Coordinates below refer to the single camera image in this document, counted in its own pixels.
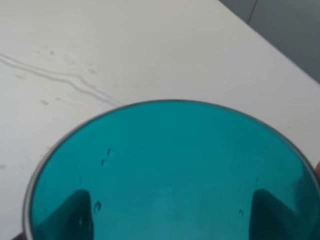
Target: cup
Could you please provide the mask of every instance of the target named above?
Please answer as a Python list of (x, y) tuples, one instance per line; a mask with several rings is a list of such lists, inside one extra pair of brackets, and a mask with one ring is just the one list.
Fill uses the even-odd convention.
[(238, 111), (158, 100), (77, 127), (39, 164), (26, 240), (318, 240), (320, 188), (283, 135)]

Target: white table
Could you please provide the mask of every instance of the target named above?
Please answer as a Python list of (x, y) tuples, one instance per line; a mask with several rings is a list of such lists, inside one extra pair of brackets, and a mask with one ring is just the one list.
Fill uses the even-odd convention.
[(124, 104), (224, 105), (320, 159), (320, 85), (216, 0), (4, 0), (0, 32), (0, 240), (48, 149)]

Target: scratch mark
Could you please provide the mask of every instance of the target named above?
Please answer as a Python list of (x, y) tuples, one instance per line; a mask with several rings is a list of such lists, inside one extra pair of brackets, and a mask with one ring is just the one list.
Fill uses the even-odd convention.
[(97, 75), (97, 72), (93, 69), (88, 69), (88, 72), (93, 75)]
[(40, 103), (42, 103), (43, 105), (48, 105), (48, 104), (49, 104), (49, 102), (48, 102), (48, 101), (43, 100), (43, 99), (40, 101)]
[(65, 100), (63, 100), (63, 99), (61, 99), (59, 97), (56, 97), (55, 100), (58, 101), (58, 102), (62, 102), (63, 104), (67, 104), (69, 106), (75, 106), (75, 104), (73, 104), (72, 102), (65, 101)]
[[(3, 53), (0, 53), (0, 57), (5, 59), (5, 60), (4, 59), (0, 59), (0, 62), (5, 64), (5, 65), (7, 65), (7, 66), (9, 66), (9, 67), (12, 67), (12, 68), (15, 68), (15, 69), (19, 69), (19, 70), (31, 73), (33, 75), (45, 78), (47, 80), (51, 80), (51, 81), (55, 81), (55, 82), (59, 82), (59, 83), (65, 83), (65, 84), (73, 87), (78, 92), (80, 92), (82, 94), (86, 94), (86, 95), (92, 96), (92, 97), (96, 98), (97, 100), (99, 100), (101, 102), (108, 103), (108, 104), (112, 105), (113, 107), (118, 107), (119, 105), (123, 105), (122, 102), (118, 101), (117, 99), (115, 99), (111, 95), (105, 93), (104, 91), (101, 91), (101, 90), (97, 89), (96, 86), (89, 84), (82, 76), (77, 75), (75, 73), (58, 72), (58, 71), (47, 70), (47, 69), (44, 69), (44, 68), (41, 68), (41, 67), (37, 67), (37, 66), (30, 65), (30, 64), (26, 64), (24, 62), (21, 62), (19, 60), (16, 60), (16, 59), (8, 56), (8, 55), (5, 55)], [(72, 83), (71, 81), (69, 81), (67, 79), (53, 77), (53, 76), (50, 76), (50, 75), (47, 75), (47, 74), (76, 78), (81, 83), (83, 83), (86, 87), (90, 88), (92, 91), (94, 91), (97, 94), (103, 95), (107, 99), (102, 98), (102, 97), (98, 96), (97, 94), (94, 94), (94, 93), (92, 93), (90, 91), (83, 90), (83, 89), (79, 88), (78, 86), (76, 86), (74, 83)]]
[(28, 69), (28, 68), (23, 67), (23, 66), (14, 65), (14, 64), (12, 64), (12, 63), (10, 63), (10, 62), (7, 62), (7, 61), (5, 61), (5, 60), (3, 60), (3, 59), (0, 59), (0, 62), (3, 63), (4, 65), (7, 65), (7, 66), (12, 67), (12, 68), (14, 68), (14, 69), (19, 69), (19, 70), (28, 72), (28, 73), (30, 73), (30, 74), (33, 74), (33, 75), (35, 75), (35, 76), (38, 76), (38, 77), (41, 77), (41, 78), (45, 78), (45, 79), (50, 80), (50, 81), (67, 84), (67, 85), (71, 86), (73, 89), (75, 89), (76, 91), (78, 91), (79, 93), (82, 93), (82, 94), (85, 94), (85, 95), (94, 97), (94, 98), (96, 98), (97, 100), (99, 100), (99, 101), (101, 101), (101, 102), (104, 102), (104, 103), (107, 103), (107, 104), (110, 104), (110, 105), (113, 106), (113, 107), (119, 106), (119, 104), (113, 103), (111, 100), (107, 100), (107, 99), (105, 99), (105, 98), (102, 98), (102, 97), (100, 97), (100, 96), (98, 96), (98, 95), (90, 92), (90, 91), (83, 90), (83, 89), (79, 88), (79, 87), (76, 86), (73, 82), (71, 82), (71, 81), (69, 81), (69, 80), (66, 80), (66, 79), (63, 79), (63, 78), (58, 78), (58, 77), (49, 76), (49, 75), (46, 75), (46, 74), (37, 72), (37, 71), (32, 70), (32, 69)]

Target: cup rim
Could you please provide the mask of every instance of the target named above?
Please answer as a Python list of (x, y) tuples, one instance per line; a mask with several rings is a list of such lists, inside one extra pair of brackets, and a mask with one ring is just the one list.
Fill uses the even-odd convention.
[(266, 127), (270, 131), (274, 132), (278, 137), (280, 137), (285, 143), (287, 143), (292, 150), (299, 156), (300, 160), (302, 161), (302, 164), (304, 167), (307, 169), (309, 175), (311, 176), (313, 182), (315, 183), (315, 187), (317, 190), (317, 195), (320, 199), (320, 180), (317, 178), (316, 173), (314, 171), (314, 168), (308, 161), (308, 159), (305, 157), (305, 155), (287, 138), (285, 137), (282, 133), (280, 133), (278, 130), (274, 129), (270, 125), (264, 123), (263, 121), (250, 116), (246, 113), (243, 113), (241, 111), (235, 110), (233, 108), (227, 107), (227, 106), (222, 106), (219, 104), (215, 103), (210, 103), (210, 102), (205, 102), (205, 101), (199, 101), (199, 100), (187, 100), (187, 99), (158, 99), (158, 100), (147, 100), (147, 101), (141, 101), (141, 102), (135, 102), (131, 104), (126, 104), (123, 106), (115, 107), (111, 110), (102, 112), (94, 117), (89, 118), (88, 120), (84, 121), (83, 123), (79, 124), (78, 126), (74, 127), (72, 130), (70, 130), (67, 134), (65, 134), (58, 142), (54, 144), (54, 146), (44, 155), (42, 160), (39, 162), (37, 165), (35, 171), (33, 172), (29, 183), (27, 185), (26, 193), (24, 196), (24, 201), (23, 201), (23, 208), (22, 208), (22, 229), (23, 229), (23, 234), (26, 240), (35, 240), (32, 227), (31, 227), (31, 209), (32, 209), (32, 200), (33, 200), (33, 195), (35, 188), (38, 183), (38, 179), (42, 174), (43, 169), (45, 168), (47, 162), (51, 158), (51, 156), (54, 154), (54, 152), (61, 146), (70, 136), (72, 136), (74, 133), (76, 133), (79, 129), (85, 127), (86, 125), (90, 124), (91, 122), (99, 119), (102, 116), (109, 115), (113, 112), (120, 111), (122, 109), (127, 109), (127, 108), (132, 108), (136, 107), (139, 105), (145, 105), (145, 104), (152, 104), (152, 103), (170, 103), (170, 102), (183, 102), (183, 103), (195, 103), (195, 104), (202, 104), (202, 105), (209, 105), (215, 108), (221, 108), (228, 110), (230, 112), (234, 112), (236, 114), (243, 115), (246, 118), (249, 118), (258, 124)]

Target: water droplet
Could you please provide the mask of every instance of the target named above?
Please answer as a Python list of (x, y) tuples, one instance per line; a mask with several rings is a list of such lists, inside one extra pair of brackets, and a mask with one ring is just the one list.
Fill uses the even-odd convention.
[(108, 149), (108, 151), (106, 152), (106, 154), (108, 155), (108, 157), (112, 157), (113, 156), (113, 151), (111, 148)]
[(104, 167), (104, 168), (106, 168), (106, 167), (108, 166), (108, 161), (107, 161), (107, 159), (102, 159), (102, 160), (101, 160), (101, 166)]
[(94, 207), (93, 207), (93, 211), (94, 213), (98, 213), (101, 209), (101, 202), (100, 201), (97, 201), (95, 204), (94, 204)]

